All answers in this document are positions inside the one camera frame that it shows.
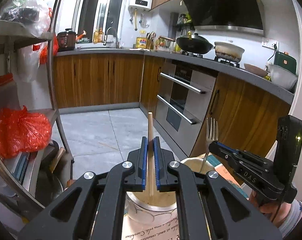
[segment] sleeve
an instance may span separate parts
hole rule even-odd
[[[285,238],[296,226],[302,217],[302,202],[296,199],[292,202],[289,214],[283,224],[279,227],[282,238]]]

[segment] gray countertop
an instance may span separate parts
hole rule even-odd
[[[294,94],[285,90],[282,87],[279,87],[272,82],[261,78],[257,75],[254,75],[250,72],[245,71],[244,69],[239,69],[235,67],[230,67],[228,65],[210,60],[205,58],[197,58],[197,57],[190,57],[181,54],[175,53],[168,53],[162,51],[143,51],[143,50],[129,50],[129,49],[80,49],[80,50],[72,50],[72,51],[64,51],[59,52],[57,56],[66,56],[66,55],[78,55],[78,54],[110,54],[110,53],[117,53],[117,54],[138,54],[138,55],[148,55],[154,57],[162,57],[167,59],[174,59],[179,60],[187,63],[191,63],[194,65],[202,66],[205,68],[213,69],[218,72],[222,72],[224,74],[233,76],[235,78],[241,79],[245,82],[248,82],[254,86],[257,86],[275,96],[280,98],[281,100],[287,102],[288,104],[292,104]]]

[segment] human hand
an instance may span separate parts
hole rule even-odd
[[[250,197],[249,197],[250,203],[253,206],[255,206],[261,213],[270,214],[270,216],[268,216],[268,217],[271,221],[278,209],[279,203],[276,201],[272,201],[270,203],[264,204],[259,207],[259,204],[256,199],[256,195],[257,195],[257,193],[255,191],[251,192]],[[291,204],[289,204],[289,203],[284,202],[281,204],[279,212],[278,212],[276,218],[273,220],[273,224],[276,227],[280,227],[283,224],[283,222],[286,220],[286,218],[290,212],[290,208],[291,208]]]

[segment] metal fork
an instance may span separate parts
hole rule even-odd
[[[218,140],[218,122],[216,122],[215,119],[213,119],[212,121],[212,117],[210,118],[210,130],[209,130],[209,121],[207,118],[207,135],[206,135],[206,142],[207,142],[207,146],[209,146],[210,143],[212,143],[213,141],[217,141]],[[200,173],[202,173],[205,163],[207,161],[207,158],[209,156],[209,152],[207,152],[203,158],[203,162],[201,165],[201,169],[200,169]]]

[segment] wall socket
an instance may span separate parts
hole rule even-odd
[[[279,42],[276,40],[271,40],[268,38],[263,38],[262,39],[262,47],[266,47],[269,49],[274,49],[274,45],[277,45],[277,50],[279,50]]]

